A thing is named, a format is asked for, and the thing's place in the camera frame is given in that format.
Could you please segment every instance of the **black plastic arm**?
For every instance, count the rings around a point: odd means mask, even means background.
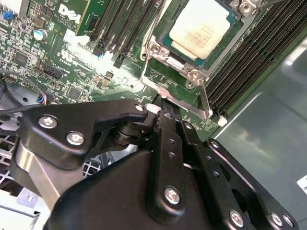
[[[72,170],[84,163],[93,147],[94,134],[102,133],[99,142],[104,142],[115,124],[142,122],[147,115],[147,110],[135,100],[39,107],[24,113],[19,137],[29,151],[59,168]],[[38,121],[43,116],[56,119],[57,126],[41,127]],[[70,144],[66,139],[70,132],[82,134],[84,143]]]

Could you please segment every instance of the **green circuit board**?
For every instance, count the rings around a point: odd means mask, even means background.
[[[133,0],[130,0],[127,6],[130,7],[132,2]],[[31,0],[26,17],[14,20],[0,18],[0,67],[27,76],[43,91],[54,95],[54,101],[59,104],[117,99],[135,99],[142,104],[150,103],[156,96],[156,92],[139,81],[144,65],[140,59],[140,53],[143,36],[157,8],[150,12],[134,41],[130,55],[118,69],[113,66],[114,57],[107,54],[97,57],[92,54],[96,41],[85,45],[86,37],[75,35],[76,31],[80,35],[85,34],[84,31],[90,23],[86,20],[90,15],[89,12],[92,12],[98,4],[105,6],[106,3],[107,1],[103,0]],[[165,14],[166,17],[170,15],[168,12],[174,10],[176,9],[170,6]],[[135,12],[136,18],[142,11],[143,9],[140,9]],[[119,19],[120,23],[125,23],[127,14],[128,12]],[[42,25],[38,19],[43,20],[43,28],[47,31],[47,38],[43,41],[37,41],[33,36],[33,31]],[[257,21],[250,27],[254,28],[256,24]],[[221,53],[225,45],[219,45],[218,53]],[[25,57],[27,57],[26,63],[22,64],[20,60]],[[46,76],[37,69],[38,61],[61,70],[63,76],[58,80]],[[197,105],[199,89],[188,90],[185,87],[186,80],[175,70],[151,59],[146,76],[166,88],[177,99]],[[10,81],[34,90],[22,79],[12,77]],[[194,125],[202,140],[208,138],[218,128],[218,125],[210,119],[201,120],[186,111],[182,111],[182,115],[185,120]]]

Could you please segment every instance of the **white label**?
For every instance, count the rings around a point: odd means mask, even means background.
[[[296,183],[307,195],[307,175],[298,180]]]
[[[75,21],[77,24],[80,23],[81,15],[77,15],[75,11],[70,11],[67,6],[60,4],[59,13],[63,16],[67,16],[70,20]]]
[[[76,33],[70,29],[66,30],[66,33],[64,35],[64,41],[68,42],[71,45],[82,45],[85,46],[89,41],[90,37],[89,36],[76,36]]]

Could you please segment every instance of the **dimm slot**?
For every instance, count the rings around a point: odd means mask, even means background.
[[[264,18],[261,19],[261,22],[257,25],[256,29],[249,35],[250,40],[257,39],[257,36],[259,36],[262,32],[265,31],[265,28],[267,27],[267,19],[270,19],[270,23],[276,18],[276,16],[279,14],[279,12],[282,10],[282,8],[286,7],[288,3],[286,3],[284,6],[279,3],[276,6],[274,6],[272,9],[269,10],[269,12],[266,14]],[[244,42],[239,49],[234,53],[234,55],[228,60],[228,62],[223,66],[223,68],[217,73],[216,76],[210,81],[210,83],[207,86],[207,94],[208,97],[219,87],[219,85],[224,81],[226,78],[226,71],[231,69],[232,65],[236,65],[238,62],[237,60],[241,58],[244,53],[248,51],[249,43]]]
[[[307,26],[307,18],[304,19],[304,22],[302,22],[301,24],[298,24],[299,28],[295,28],[295,34],[292,34],[291,36],[287,36],[287,42],[285,43],[284,46],[279,46],[278,47],[278,52],[276,52],[273,57],[269,60],[267,60],[266,63],[264,63],[263,68],[261,69],[257,69],[256,73],[253,74],[253,78],[250,78],[248,80],[248,82],[246,82],[244,88],[241,88],[238,92],[236,92],[235,95],[231,96],[230,98],[228,98],[228,100],[223,103],[221,106],[223,106],[223,108],[225,110],[230,109],[230,107],[243,95],[243,93],[252,85],[252,83],[258,78],[258,76],[260,76],[266,68],[268,68],[275,57],[277,57],[278,55],[280,55],[283,51],[283,49],[285,47],[287,47],[296,37],[296,35],[298,35],[301,31],[303,31],[303,29]]]
[[[122,64],[123,60],[126,58],[126,55],[130,52],[137,35],[139,34],[140,30],[142,29],[142,27],[143,27],[143,25],[146,21],[146,18],[148,18],[149,14],[153,10],[155,4],[156,4],[156,0],[150,0],[150,3],[148,4],[145,12],[143,13],[142,17],[140,17],[137,25],[134,27],[132,33],[130,34],[129,40],[126,42],[126,44],[124,45],[124,48],[122,49],[121,53],[119,54],[119,57],[117,58],[117,61],[114,64],[115,66],[119,67]]]
[[[108,2],[108,5],[106,7],[106,11],[105,11],[104,15],[101,17],[101,19],[98,23],[97,29],[92,34],[91,40],[96,40],[102,30],[103,30],[103,32],[101,33],[101,35],[104,34],[105,26],[106,26],[106,20],[110,16],[110,13],[111,13],[115,3],[116,3],[115,0],[111,0],[111,1]]]
[[[117,29],[117,27],[120,27],[122,28],[122,26],[120,26],[118,23],[124,13],[124,11],[126,10],[126,7],[128,6],[128,3],[129,3],[129,0],[123,0],[121,3],[120,3],[120,6],[118,8],[118,12],[114,18],[114,20],[112,21],[110,27],[109,27],[109,30],[105,36],[105,39],[103,40],[103,44],[102,44],[102,49],[104,51],[107,51],[110,49],[110,45],[114,39],[114,36],[115,36],[115,30]]]
[[[248,57],[245,57],[245,61],[239,60],[238,66],[228,72],[227,75],[229,76],[230,74],[233,77],[228,77],[227,80],[225,80],[221,84],[218,91],[216,91],[213,96],[211,96],[211,101],[213,104],[217,103],[217,101],[227,91],[228,88],[230,88],[233,84],[236,84],[237,80],[240,79],[240,76],[248,66],[253,66],[251,65],[251,62],[255,57],[257,57],[257,54],[263,49],[263,47],[265,47],[265,45],[268,43],[273,44],[273,41],[270,40],[274,39],[274,36],[275,38],[279,38],[279,36],[276,36],[276,33],[280,32],[282,25],[286,22],[286,19],[288,17],[293,15],[294,11],[286,12],[287,13],[283,17],[279,17],[278,20],[274,22],[274,25],[272,25],[274,29],[267,30],[266,33],[264,33],[263,36],[260,37],[260,40],[258,40],[257,42],[253,42],[253,44],[251,45],[251,49],[249,49],[249,52],[247,53]]]
[[[121,49],[121,47],[123,46],[123,44],[125,43],[125,40],[128,37],[127,31],[129,29],[129,25],[131,24],[131,21],[133,21],[133,19],[135,18],[135,15],[138,12],[138,10],[140,9],[142,3],[143,3],[143,0],[136,0],[135,1],[134,5],[132,7],[132,10],[129,13],[128,18],[125,20],[125,22],[123,24],[123,29],[117,35],[115,42],[111,45],[112,48],[114,47],[112,52],[114,52],[114,53],[118,52]]]

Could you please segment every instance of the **cable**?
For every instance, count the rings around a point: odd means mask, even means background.
[[[20,108],[13,108],[13,109],[5,109],[5,110],[0,110],[0,116],[1,115],[7,115],[7,114],[14,114],[14,113],[19,113],[19,112],[24,112],[32,108],[36,107],[41,107],[41,104],[32,104],[32,105],[26,105]]]

